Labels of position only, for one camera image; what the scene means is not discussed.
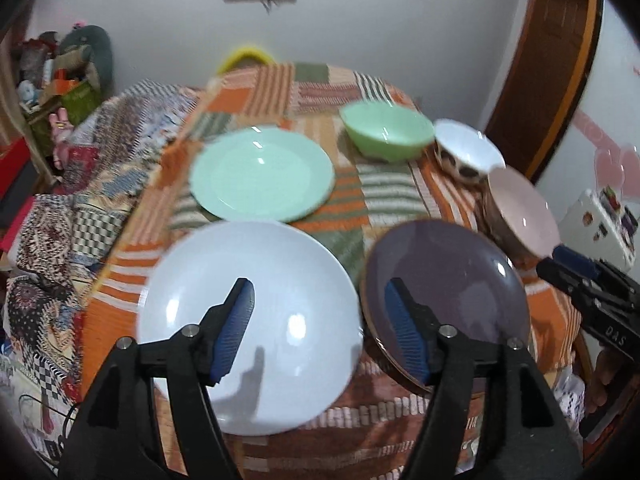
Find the mint green plate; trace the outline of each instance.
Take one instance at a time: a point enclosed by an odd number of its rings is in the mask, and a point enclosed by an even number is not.
[[[427,117],[386,101],[357,101],[341,108],[340,117],[364,156],[388,162],[419,158],[435,138]]]
[[[206,146],[191,168],[191,193],[225,220],[291,222],[315,211],[334,188],[324,150],[302,134],[252,126]]]

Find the table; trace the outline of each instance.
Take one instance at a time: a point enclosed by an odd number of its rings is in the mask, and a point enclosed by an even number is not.
[[[443,174],[431,150],[421,160],[385,164],[364,159],[344,133],[340,106],[359,99],[410,108],[411,99],[382,80],[319,64],[272,64],[213,79],[162,155],[140,203],[111,252],[84,314],[82,393],[117,338],[135,336],[138,299],[167,248],[216,218],[190,194],[188,174],[202,147],[226,131],[277,124],[314,140],[335,167],[328,201],[292,225],[325,245],[357,286],[367,251],[398,222],[442,218],[478,230],[479,191]],[[580,317],[568,299],[523,273],[532,320],[529,349],[543,372],[571,362]],[[372,341],[351,383],[334,404],[305,426],[273,436],[227,436],[248,479],[398,478],[422,424],[429,394],[397,377]],[[156,393],[167,463],[184,471],[168,402]],[[472,463],[478,446],[482,396],[472,399],[459,466]]]

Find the metal bolt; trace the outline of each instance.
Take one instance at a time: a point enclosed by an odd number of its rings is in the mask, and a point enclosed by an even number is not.
[[[510,337],[507,339],[507,346],[511,348],[511,350],[521,350],[523,344],[517,337]]]
[[[453,325],[441,325],[438,332],[447,338],[452,338],[458,335],[458,330]]]
[[[131,343],[133,343],[133,339],[130,338],[128,335],[121,337],[120,339],[118,339],[116,341],[116,346],[120,349],[120,350],[126,350],[127,348],[129,348],[131,346]]]
[[[186,337],[193,337],[199,331],[200,331],[200,327],[193,323],[183,326],[182,330],[180,330],[180,332],[182,332],[182,335]]]

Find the hand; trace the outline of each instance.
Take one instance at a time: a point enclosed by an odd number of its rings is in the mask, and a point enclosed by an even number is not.
[[[625,357],[616,350],[605,348],[596,361],[596,369],[587,390],[584,394],[584,412],[586,415],[595,412],[600,406],[607,402],[607,386],[625,363]],[[640,386],[640,375],[636,374],[631,379],[633,387]]]

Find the pink stuffed bunny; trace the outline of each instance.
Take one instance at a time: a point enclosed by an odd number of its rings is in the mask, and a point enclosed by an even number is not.
[[[53,139],[53,164],[59,170],[64,170],[69,156],[68,138],[74,130],[68,120],[66,108],[59,108],[57,114],[49,115],[51,124],[51,139]]]

